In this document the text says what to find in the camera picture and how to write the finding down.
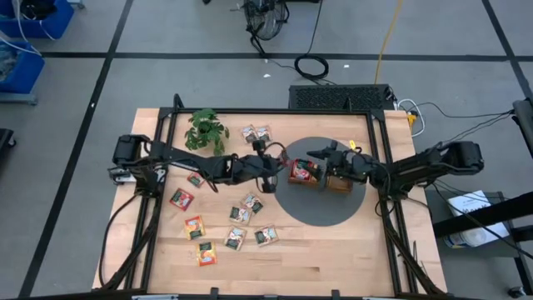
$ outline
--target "red seed packet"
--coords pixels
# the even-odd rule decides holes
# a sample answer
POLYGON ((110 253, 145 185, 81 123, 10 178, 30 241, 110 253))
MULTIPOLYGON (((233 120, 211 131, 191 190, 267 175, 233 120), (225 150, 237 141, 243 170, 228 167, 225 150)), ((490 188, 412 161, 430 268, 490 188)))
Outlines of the red seed packet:
POLYGON ((197 261, 199 267, 217 263, 214 242, 203 242, 197 245, 197 261))
POLYGON ((202 186, 202 184, 206 181, 200 174, 197 172, 192 172, 189 177, 187 177, 187 180, 192 183, 193 186, 199 188, 202 186))
POLYGON ((311 174, 309 171, 303 168, 304 166, 312 168, 313 163, 304 159, 295 159, 294 163, 292 164, 291 177, 300 180, 311 179, 311 174))
POLYGON ((174 193, 174 196, 170 198, 170 203, 176 205, 185 212, 189 205, 191 205, 192 199, 194 199, 194 196, 192 196, 191 193, 178 188, 174 193))
POLYGON ((185 220, 185 233, 189 241, 201 236, 205 236, 206 229, 203 227, 202 218, 200 216, 195 216, 185 220))

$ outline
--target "black floor stripe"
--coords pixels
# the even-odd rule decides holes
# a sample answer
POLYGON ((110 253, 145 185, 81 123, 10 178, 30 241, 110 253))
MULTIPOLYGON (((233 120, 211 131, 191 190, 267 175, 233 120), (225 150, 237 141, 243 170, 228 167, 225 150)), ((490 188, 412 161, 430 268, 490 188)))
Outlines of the black floor stripe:
MULTIPOLYGON (((370 60, 378 59, 378 54, 347 54, 347 53, 313 53, 328 60, 370 60)), ((295 59, 300 53, 268 53, 272 59, 295 59)), ((257 53, 148 53, 118 52, 115 58, 131 59, 261 59, 257 53)), ((505 55, 424 55, 424 54, 384 54, 385 61, 407 62, 504 62, 505 55)))
POLYGON ((511 48, 511 45, 509 44, 509 41, 507 40, 507 37, 503 32, 503 28, 500 25, 500 21, 498 21, 498 17, 494 12, 491 3, 489 2, 489 0, 481 1, 483 2, 483 6, 485 7, 486 13, 489 15, 489 19, 491 20, 492 26, 496 31, 496 35, 500 39, 501 46, 506 51, 507 57, 509 57, 513 72, 515 72, 516 79, 520 84, 522 92, 526 97, 533 98, 530 84, 528 83, 526 76, 524 76, 524 73, 522 72, 522 68, 520 67, 518 60, 516 59, 515 53, 513 52, 513 49, 511 48))
POLYGON ((89 126, 91 125, 92 116, 94 115, 94 111, 98 104, 98 99, 100 98, 100 94, 102 93, 103 86, 106 82, 107 74, 109 73, 109 68, 111 67, 111 62, 113 60, 113 54, 117 50, 118 42, 120 41, 120 37, 122 35, 122 31, 124 30, 124 25, 126 24, 127 16, 132 8, 132 4, 133 0, 127 0, 126 4, 124 5, 124 9, 122 10, 120 20, 118 21, 111 45, 109 46, 106 59, 102 66, 102 70, 100 71, 100 75, 98 76, 96 85, 92 91, 91 101, 89 102, 87 111, 83 117, 82 126, 77 134, 76 142, 74 143, 70 158, 68 159, 65 173, 63 174, 61 182, 59 183, 59 188, 57 189, 56 197, 53 200, 52 208, 50 209, 47 221, 44 224, 44 229, 42 230, 39 243, 37 244, 37 248, 33 254, 32 262, 30 263, 20 293, 18 294, 20 298, 30 297, 32 294, 33 286, 37 280, 37 275, 39 274, 39 270, 42 266, 42 260, 46 255, 48 244, 50 243, 53 230, 56 227, 57 219, 59 218, 59 213, 61 212, 62 205, 65 201, 65 197, 67 196, 68 186, 72 180, 72 175, 74 174, 77 160, 82 152, 82 147, 85 142, 89 126))
POLYGON ((42 52, 45 58, 106 58, 107 52, 42 52))
POLYGON ((516 57, 519 62, 533 62, 533 56, 531 55, 519 55, 516 57))

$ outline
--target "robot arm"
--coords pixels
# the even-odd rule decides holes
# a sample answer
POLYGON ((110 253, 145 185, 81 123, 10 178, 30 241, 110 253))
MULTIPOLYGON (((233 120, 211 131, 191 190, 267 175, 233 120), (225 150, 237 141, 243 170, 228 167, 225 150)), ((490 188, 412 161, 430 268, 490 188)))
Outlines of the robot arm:
POLYGON ((421 183, 432 184, 446 174, 474 175, 484 167, 481 150, 473 142, 438 143, 411 157, 391 164, 384 164, 375 158, 356 151, 337 151, 337 142, 320 151, 310 151, 307 155, 326 160, 325 170, 313 174, 317 180, 327 176, 349 178, 364 184, 368 180, 374 188, 385 188, 389 196, 403 199, 413 186, 421 183), (354 153, 351 160, 347 155, 354 153))
POLYGON ((110 169, 110 176, 116 177, 117 169, 130 173, 137 181, 136 191, 153 197, 158 192, 157 186, 161 180, 157 170, 170 164, 198 172, 212 184, 236 185, 262 178, 263 192, 273 193, 275 186, 268 182, 268 178, 275 176, 285 167, 287 156, 285 152, 282 152, 281 158, 265 154, 264 141, 255 141, 253 148, 258 155, 201 157, 169 147, 164 142, 151 141, 144 135, 123 135, 115 147, 112 161, 116 168, 110 169), (141 157, 143 147, 148 153, 145 157, 141 157))

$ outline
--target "seed packet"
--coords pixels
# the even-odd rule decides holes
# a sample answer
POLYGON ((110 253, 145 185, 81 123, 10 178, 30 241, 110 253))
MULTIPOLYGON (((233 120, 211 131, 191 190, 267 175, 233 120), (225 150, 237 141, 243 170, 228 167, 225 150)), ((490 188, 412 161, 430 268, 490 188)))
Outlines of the seed packet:
POLYGON ((217 263, 217 252, 214 242, 203 242, 197 245, 198 266, 203 267, 217 263))
POLYGON ((239 251, 244 243, 244 237, 246 235, 247 231, 245 229, 231 226, 230 230, 227 232, 226 239, 224 240, 224 245, 233 250, 239 251))
POLYGON ((206 181, 200 174, 197 172, 192 172, 189 177, 187 177, 187 180, 192 183, 193 186, 199 188, 202 186, 202 184, 206 181))
POLYGON ((192 196, 191 193, 178 188, 174 193, 174 196, 170 198, 170 203, 176 205, 185 212, 189 205, 191 205, 192 199, 194 199, 194 196, 192 196))
POLYGON ((259 247, 279 241, 274 225, 267 225, 257 229, 254 232, 254 236, 256 237, 257 245, 259 245, 259 247))
POLYGON ((259 213, 264 206, 261 199, 252 193, 247 194, 247 196, 242 199, 241 204, 246 208, 250 208, 254 214, 259 213))
POLYGON ((195 216, 185 220, 185 233, 188 240, 192 240, 206 235, 206 229, 203 227, 202 218, 195 216))
POLYGON ((259 138, 262 141, 265 142, 271 142, 272 141, 272 134, 270 127, 268 126, 261 126, 256 128, 257 138, 259 138))
POLYGON ((247 225, 250 222, 252 210, 248 207, 232 207, 230 221, 247 225))
POLYGON ((305 159, 295 159, 292 164, 291 177, 299 180, 309 180, 311 179, 311 174, 307 171, 304 166, 312 167, 313 163, 305 159))
POLYGON ((252 143, 253 141, 256 141, 257 140, 256 129, 252 125, 244 127, 242 129, 242 137, 244 138, 244 141, 246 143, 252 143))

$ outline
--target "yellow cable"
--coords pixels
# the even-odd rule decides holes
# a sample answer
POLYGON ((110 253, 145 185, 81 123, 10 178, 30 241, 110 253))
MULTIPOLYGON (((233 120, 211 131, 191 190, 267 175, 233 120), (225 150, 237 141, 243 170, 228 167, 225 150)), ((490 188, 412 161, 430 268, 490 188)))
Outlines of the yellow cable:
POLYGON ((381 57, 383 56, 383 52, 385 51, 387 42, 389 42, 389 37, 391 36, 392 30, 394 30, 394 26, 396 25, 396 19, 398 18, 398 14, 400 14, 402 4, 403 0, 398 0, 398 4, 396 5, 396 10, 394 11, 394 17, 392 18, 389 31, 386 33, 385 40, 383 41, 383 45, 381 46, 380 56, 377 59, 376 77, 374 78, 374 84, 377 84, 377 79, 380 77, 381 57))

